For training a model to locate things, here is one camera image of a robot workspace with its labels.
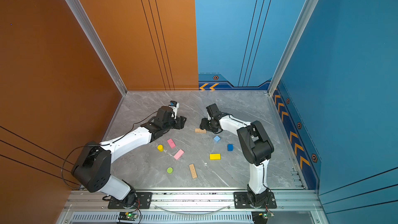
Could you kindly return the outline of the plain wooden plank block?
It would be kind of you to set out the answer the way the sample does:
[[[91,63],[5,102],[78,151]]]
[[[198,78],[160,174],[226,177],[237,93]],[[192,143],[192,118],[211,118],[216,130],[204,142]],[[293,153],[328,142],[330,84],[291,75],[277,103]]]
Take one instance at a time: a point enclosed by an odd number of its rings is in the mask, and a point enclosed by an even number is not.
[[[195,130],[195,133],[201,133],[201,134],[206,134],[206,130],[203,130],[203,129],[199,129],[199,128],[196,128]]]

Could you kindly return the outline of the dark pink rectangular block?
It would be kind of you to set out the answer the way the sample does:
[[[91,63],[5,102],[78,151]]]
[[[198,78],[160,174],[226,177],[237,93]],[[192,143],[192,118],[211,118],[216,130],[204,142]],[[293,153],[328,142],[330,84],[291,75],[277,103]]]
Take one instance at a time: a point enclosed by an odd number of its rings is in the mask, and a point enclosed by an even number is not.
[[[172,139],[168,139],[167,143],[171,149],[174,149],[176,147],[176,144],[174,143],[174,141]]]

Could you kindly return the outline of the light pink rectangular block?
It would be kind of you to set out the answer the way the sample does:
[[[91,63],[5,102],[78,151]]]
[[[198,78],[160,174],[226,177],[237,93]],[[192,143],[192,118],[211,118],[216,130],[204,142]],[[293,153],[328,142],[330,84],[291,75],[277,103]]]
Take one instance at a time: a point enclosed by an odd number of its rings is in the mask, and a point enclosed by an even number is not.
[[[177,153],[174,155],[174,159],[179,160],[183,154],[184,151],[182,149],[178,150]]]

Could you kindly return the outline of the engraved wooden plank block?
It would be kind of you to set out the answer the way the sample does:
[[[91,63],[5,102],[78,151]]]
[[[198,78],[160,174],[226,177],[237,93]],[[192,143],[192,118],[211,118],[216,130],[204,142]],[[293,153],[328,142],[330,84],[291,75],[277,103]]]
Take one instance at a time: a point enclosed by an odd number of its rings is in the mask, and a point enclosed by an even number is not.
[[[190,164],[189,165],[189,170],[190,170],[190,173],[191,173],[191,176],[192,176],[193,179],[198,178],[198,175],[197,175],[197,172],[195,170],[194,164]]]

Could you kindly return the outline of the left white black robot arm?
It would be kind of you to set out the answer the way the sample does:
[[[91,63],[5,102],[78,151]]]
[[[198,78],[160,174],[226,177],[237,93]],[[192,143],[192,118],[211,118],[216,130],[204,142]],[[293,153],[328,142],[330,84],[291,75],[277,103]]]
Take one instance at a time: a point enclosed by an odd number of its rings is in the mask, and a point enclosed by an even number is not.
[[[172,129],[183,129],[186,117],[177,114],[179,103],[170,101],[148,122],[129,133],[101,143],[87,143],[77,158],[71,175],[89,192],[102,192],[117,200],[123,208],[132,208],[137,202],[136,190],[124,180],[111,175],[111,164],[132,150],[147,145]]]

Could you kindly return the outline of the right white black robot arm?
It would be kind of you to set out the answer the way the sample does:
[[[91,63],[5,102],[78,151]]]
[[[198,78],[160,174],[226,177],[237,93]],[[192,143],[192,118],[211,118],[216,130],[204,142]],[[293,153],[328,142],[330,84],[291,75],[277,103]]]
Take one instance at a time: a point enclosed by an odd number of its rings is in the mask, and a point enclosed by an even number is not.
[[[241,151],[249,163],[248,204],[253,208],[276,209],[276,199],[268,187],[267,167],[275,148],[260,121],[247,122],[222,113],[201,120],[200,129],[214,134],[228,131],[236,134]]]

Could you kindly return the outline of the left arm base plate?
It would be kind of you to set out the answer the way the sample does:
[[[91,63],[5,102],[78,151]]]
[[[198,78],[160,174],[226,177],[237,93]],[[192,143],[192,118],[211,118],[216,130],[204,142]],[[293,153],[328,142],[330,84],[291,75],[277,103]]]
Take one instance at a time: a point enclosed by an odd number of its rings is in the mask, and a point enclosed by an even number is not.
[[[152,192],[137,192],[133,204],[128,205],[114,197],[110,198],[108,209],[149,209],[152,201]]]

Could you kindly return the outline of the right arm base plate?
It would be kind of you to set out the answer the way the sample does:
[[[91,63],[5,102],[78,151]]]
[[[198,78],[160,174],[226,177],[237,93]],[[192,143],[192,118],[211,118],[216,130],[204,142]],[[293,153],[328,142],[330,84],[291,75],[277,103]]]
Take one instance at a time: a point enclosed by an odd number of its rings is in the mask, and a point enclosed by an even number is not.
[[[252,192],[235,192],[234,204],[236,209],[277,208],[276,198],[274,196],[274,193],[271,191],[265,191],[257,195],[253,194]]]

